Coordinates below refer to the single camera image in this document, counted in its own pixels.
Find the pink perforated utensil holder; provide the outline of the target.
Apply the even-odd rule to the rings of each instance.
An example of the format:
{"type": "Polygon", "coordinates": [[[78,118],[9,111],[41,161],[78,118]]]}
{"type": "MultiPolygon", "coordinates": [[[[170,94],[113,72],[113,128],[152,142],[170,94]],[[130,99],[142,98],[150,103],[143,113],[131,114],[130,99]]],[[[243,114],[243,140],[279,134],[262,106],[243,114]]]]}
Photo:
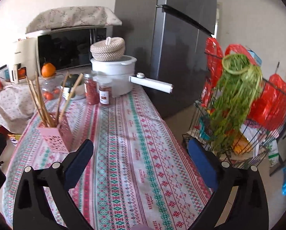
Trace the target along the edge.
{"type": "Polygon", "coordinates": [[[65,115],[56,127],[45,127],[40,122],[37,129],[51,152],[71,152],[73,136],[65,115]]]}

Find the wooden chopstick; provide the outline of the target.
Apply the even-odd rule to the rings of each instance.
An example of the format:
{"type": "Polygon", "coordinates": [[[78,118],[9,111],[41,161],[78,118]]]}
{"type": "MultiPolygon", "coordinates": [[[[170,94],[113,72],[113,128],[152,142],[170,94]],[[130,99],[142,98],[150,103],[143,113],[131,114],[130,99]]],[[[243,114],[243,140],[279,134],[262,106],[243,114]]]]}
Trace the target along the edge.
{"type": "Polygon", "coordinates": [[[52,119],[43,101],[43,96],[41,93],[41,89],[39,87],[38,78],[35,81],[36,83],[34,84],[30,79],[28,79],[29,88],[31,90],[31,96],[35,104],[35,108],[43,122],[43,125],[49,128],[52,126],[52,121],[51,121],[52,119]]]}
{"type": "Polygon", "coordinates": [[[34,102],[34,106],[35,106],[35,108],[36,108],[36,110],[37,110],[37,112],[38,112],[38,114],[42,120],[44,127],[47,127],[47,121],[45,119],[44,113],[42,112],[42,107],[40,105],[39,97],[38,97],[38,95],[34,89],[34,85],[33,85],[32,81],[28,79],[27,76],[25,78],[26,78],[27,84],[29,86],[29,90],[30,90],[31,98],[34,102]]]}
{"type": "Polygon", "coordinates": [[[70,94],[69,94],[69,96],[68,96],[68,99],[67,99],[67,101],[65,102],[62,111],[59,113],[59,122],[62,121],[62,118],[63,118],[63,116],[64,116],[65,110],[66,110],[66,108],[67,108],[67,106],[68,106],[68,104],[69,104],[71,98],[73,97],[77,86],[81,83],[82,78],[83,78],[83,73],[81,73],[81,74],[79,75],[79,77],[78,77],[78,79],[76,80],[74,86],[70,89],[70,94]]]}
{"type": "Polygon", "coordinates": [[[61,103],[62,93],[63,93],[63,90],[64,90],[64,87],[65,87],[65,84],[66,84],[68,76],[69,76],[69,71],[67,71],[67,73],[66,73],[66,75],[64,77],[64,80],[63,80],[63,83],[62,83],[62,89],[61,89],[60,94],[59,94],[58,103],[57,103],[57,109],[56,109],[56,113],[55,113],[55,126],[57,126],[58,123],[59,123],[60,103],[61,103]]]}
{"type": "Polygon", "coordinates": [[[42,95],[41,88],[39,85],[39,78],[38,78],[37,71],[35,71],[35,83],[36,83],[36,88],[37,88],[37,94],[39,96],[39,103],[41,106],[41,110],[42,110],[43,115],[45,116],[45,123],[44,124],[47,127],[54,127],[53,120],[50,117],[50,114],[48,113],[47,108],[46,108],[45,103],[44,103],[44,100],[43,100],[43,95],[42,95]]]}

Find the floral cloth on shelf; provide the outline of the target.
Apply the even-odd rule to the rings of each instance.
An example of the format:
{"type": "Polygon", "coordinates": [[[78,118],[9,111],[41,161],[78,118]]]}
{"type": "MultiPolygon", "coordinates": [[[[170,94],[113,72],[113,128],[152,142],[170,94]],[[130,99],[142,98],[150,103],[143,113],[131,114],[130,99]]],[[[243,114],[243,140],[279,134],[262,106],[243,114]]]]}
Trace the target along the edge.
{"type": "Polygon", "coordinates": [[[22,134],[35,112],[27,83],[2,81],[0,91],[0,125],[12,133],[22,134]]]}

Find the patterned tablecloth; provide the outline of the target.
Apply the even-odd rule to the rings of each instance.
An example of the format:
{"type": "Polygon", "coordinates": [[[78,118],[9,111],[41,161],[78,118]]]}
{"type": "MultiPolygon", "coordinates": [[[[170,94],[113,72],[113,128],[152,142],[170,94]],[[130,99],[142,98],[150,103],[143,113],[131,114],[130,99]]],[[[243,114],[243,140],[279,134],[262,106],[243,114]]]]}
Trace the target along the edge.
{"type": "Polygon", "coordinates": [[[188,229],[211,197],[196,166],[140,86],[108,107],[69,103],[71,149],[94,153],[69,194],[94,229],[188,229]]]}

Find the red plastic bag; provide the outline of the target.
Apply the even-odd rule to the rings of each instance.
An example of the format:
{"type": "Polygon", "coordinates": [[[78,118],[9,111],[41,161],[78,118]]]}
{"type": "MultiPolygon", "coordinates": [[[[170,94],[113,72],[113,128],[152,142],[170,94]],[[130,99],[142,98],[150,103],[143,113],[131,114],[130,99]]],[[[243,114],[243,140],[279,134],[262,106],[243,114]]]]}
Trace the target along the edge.
{"type": "MultiPolygon", "coordinates": [[[[257,66],[261,64],[261,60],[254,52],[247,50],[240,44],[230,44],[223,52],[215,38],[207,38],[205,54],[210,77],[206,79],[201,94],[203,107],[207,107],[211,101],[213,90],[223,73],[222,58],[230,53],[244,54],[251,64],[257,66]]],[[[285,117],[286,83],[278,74],[273,74],[264,85],[261,96],[252,103],[248,118],[272,131],[284,123],[285,117]]]]}

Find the glass jar with tomatoes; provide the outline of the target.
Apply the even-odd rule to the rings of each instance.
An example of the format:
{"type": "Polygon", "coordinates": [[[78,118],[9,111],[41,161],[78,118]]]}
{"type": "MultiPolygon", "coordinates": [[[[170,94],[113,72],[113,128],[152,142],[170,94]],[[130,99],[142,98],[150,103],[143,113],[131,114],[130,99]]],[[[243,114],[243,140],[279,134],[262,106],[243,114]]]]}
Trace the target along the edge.
{"type": "Polygon", "coordinates": [[[43,78],[42,95],[45,100],[58,99],[61,91],[61,84],[64,80],[63,74],[54,74],[51,77],[43,78]]]}

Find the green squash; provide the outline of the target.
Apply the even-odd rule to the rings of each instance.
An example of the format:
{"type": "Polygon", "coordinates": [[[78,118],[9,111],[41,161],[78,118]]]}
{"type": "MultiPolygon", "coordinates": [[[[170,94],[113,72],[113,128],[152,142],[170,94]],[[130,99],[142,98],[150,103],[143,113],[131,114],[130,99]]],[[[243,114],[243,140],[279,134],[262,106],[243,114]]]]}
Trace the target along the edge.
{"type": "Polygon", "coordinates": [[[65,88],[72,88],[78,77],[79,74],[69,74],[65,82],[65,88]]]}

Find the tall red-filled jar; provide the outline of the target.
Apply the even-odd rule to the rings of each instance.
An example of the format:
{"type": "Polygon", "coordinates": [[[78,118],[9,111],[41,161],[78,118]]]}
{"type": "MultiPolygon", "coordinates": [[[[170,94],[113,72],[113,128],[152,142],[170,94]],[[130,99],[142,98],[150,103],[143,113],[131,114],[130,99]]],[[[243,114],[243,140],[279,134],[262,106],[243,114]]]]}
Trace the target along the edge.
{"type": "Polygon", "coordinates": [[[83,77],[87,103],[90,105],[98,104],[99,94],[97,89],[97,81],[94,80],[93,74],[85,73],[83,77]]]}

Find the orange fruit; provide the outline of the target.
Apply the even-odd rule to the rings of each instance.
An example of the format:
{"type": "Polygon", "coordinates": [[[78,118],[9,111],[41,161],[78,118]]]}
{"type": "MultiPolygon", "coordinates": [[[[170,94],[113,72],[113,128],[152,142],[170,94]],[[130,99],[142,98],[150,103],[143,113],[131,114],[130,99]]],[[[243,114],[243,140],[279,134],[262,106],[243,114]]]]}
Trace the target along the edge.
{"type": "Polygon", "coordinates": [[[52,63],[47,62],[43,64],[42,69],[41,69],[41,75],[43,78],[52,77],[55,75],[55,72],[56,72],[56,68],[52,63]]]}

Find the short labelled jar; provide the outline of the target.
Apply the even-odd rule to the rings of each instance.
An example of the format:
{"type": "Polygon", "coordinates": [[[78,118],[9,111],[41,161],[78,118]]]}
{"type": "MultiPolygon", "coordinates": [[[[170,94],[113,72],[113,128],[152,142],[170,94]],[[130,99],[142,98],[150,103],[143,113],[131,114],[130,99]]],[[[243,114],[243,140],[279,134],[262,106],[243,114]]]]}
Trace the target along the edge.
{"type": "Polygon", "coordinates": [[[112,103],[112,79],[99,76],[97,78],[99,90],[99,102],[102,106],[112,103]]]}

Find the white rice cooker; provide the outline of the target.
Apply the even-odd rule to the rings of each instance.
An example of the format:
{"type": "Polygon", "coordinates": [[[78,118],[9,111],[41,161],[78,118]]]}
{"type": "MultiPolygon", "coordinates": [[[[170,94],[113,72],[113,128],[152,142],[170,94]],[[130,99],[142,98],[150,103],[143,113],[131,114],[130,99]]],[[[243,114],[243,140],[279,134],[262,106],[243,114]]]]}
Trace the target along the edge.
{"type": "Polygon", "coordinates": [[[91,60],[92,70],[96,71],[98,76],[112,79],[112,96],[119,97],[129,93],[133,84],[129,77],[135,74],[135,64],[137,59],[132,56],[123,55],[116,61],[97,61],[91,60]]]}

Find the black microwave oven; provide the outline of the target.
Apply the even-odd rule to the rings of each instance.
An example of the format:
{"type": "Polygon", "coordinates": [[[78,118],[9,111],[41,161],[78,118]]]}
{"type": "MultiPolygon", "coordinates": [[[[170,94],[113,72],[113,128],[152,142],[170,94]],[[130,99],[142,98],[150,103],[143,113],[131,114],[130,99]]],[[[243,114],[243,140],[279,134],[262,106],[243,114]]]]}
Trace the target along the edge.
{"type": "Polygon", "coordinates": [[[90,46],[107,37],[106,26],[76,26],[45,31],[37,37],[38,71],[51,63],[57,71],[90,64],[90,46]]]}

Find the white cling film dispenser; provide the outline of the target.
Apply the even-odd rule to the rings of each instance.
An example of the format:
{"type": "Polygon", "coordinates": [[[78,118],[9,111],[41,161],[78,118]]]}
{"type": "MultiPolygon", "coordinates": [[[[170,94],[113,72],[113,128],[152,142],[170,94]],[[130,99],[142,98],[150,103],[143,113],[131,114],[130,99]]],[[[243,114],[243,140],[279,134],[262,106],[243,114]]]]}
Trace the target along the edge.
{"type": "Polygon", "coordinates": [[[129,81],[133,84],[141,85],[151,89],[155,89],[167,94],[171,94],[174,86],[172,84],[146,78],[144,73],[137,73],[136,75],[129,76],[129,81]]]}

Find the woven lidded basket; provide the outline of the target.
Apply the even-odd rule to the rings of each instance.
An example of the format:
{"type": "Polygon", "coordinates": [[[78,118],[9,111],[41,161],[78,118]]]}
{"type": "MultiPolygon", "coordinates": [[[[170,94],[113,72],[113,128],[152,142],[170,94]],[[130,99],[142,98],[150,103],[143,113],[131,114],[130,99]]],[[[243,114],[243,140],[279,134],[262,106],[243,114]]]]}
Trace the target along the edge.
{"type": "Polygon", "coordinates": [[[92,57],[96,61],[115,61],[125,53],[125,40],[121,37],[107,37],[90,46],[92,57]]]}

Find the grey refrigerator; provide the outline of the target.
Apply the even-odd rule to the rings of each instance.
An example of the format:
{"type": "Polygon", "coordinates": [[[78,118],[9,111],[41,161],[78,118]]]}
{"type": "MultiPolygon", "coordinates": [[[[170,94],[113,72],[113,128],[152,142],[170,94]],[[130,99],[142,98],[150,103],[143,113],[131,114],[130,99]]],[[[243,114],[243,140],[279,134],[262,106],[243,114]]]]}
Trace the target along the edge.
{"type": "Polygon", "coordinates": [[[217,0],[115,0],[122,21],[113,36],[125,40],[125,53],[137,59],[136,71],[173,85],[170,94],[148,89],[163,117],[199,99],[208,68],[207,38],[214,33],[217,0]]]}

